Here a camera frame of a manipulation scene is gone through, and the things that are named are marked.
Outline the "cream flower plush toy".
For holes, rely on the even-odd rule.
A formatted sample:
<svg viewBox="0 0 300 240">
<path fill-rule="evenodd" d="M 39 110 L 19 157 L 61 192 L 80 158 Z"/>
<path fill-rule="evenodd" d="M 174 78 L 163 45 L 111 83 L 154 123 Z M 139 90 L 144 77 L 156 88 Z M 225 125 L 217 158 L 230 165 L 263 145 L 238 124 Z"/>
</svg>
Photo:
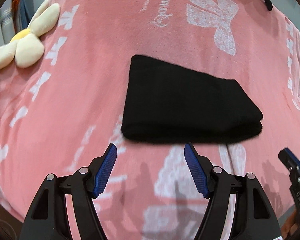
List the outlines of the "cream flower plush toy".
<svg viewBox="0 0 300 240">
<path fill-rule="evenodd" d="M 15 62 L 18 68 L 28 68 L 43 56 L 45 46 L 40 37 L 56 25 L 61 11 L 58 3 L 44 0 L 27 28 L 21 30 L 9 43 L 0 46 L 0 70 Z"/>
</svg>

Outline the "black pants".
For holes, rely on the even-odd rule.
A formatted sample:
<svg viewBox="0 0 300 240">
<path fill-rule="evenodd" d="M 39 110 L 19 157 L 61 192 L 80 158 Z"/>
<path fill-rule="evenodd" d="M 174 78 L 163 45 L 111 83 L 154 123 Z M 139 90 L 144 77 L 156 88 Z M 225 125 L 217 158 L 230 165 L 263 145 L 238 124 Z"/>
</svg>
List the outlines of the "black pants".
<svg viewBox="0 0 300 240">
<path fill-rule="evenodd" d="M 134 55 L 121 131 L 153 144 L 232 144 L 259 135 L 261 110 L 236 80 Z"/>
</svg>

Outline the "pink fleece blanket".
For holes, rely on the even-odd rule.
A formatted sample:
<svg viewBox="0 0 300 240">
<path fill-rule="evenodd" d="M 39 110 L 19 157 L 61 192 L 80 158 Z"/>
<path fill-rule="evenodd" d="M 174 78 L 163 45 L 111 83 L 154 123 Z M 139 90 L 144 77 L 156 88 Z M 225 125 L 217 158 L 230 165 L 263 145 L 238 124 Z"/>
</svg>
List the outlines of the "pink fleece blanket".
<svg viewBox="0 0 300 240">
<path fill-rule="evenodd" d="M 167 144 L 122 135 L 131 58 L 172 68 L 149 83 L 177 78 L 185 92 L 205 74 L 236 80 L 263 114 L 262 132 L 198 153 L 227 172 L 256 175 L 277 216 L 293 205 L 282 148 L 300 158 L 300 31 L 264 0 L 51 0 L 61 6 L 46 50 L 33 67 L 0 71 L 0 205 L 24 220 L 44 177 L 73 174 L 117 146 L 104 193 L 93 201 L 109 239 L 193 239 L 208 201 L 198 193 L 178 135 L 189 130 L 151 122 Z"/>
</svg>

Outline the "grey curtain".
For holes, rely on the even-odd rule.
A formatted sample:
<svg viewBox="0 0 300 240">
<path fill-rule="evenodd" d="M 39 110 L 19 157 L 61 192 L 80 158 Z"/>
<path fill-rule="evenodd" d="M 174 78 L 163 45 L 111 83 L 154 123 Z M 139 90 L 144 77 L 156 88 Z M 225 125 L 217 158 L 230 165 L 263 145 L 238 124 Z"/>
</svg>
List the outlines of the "grey curtain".
<svg viewBox="0 0 300 240">
<path fill-rule="evenodd" d="M 32 18 L 25 0 L 6 0 L 0 8 L 0 46 L 25 29 Z"/>
</svg>

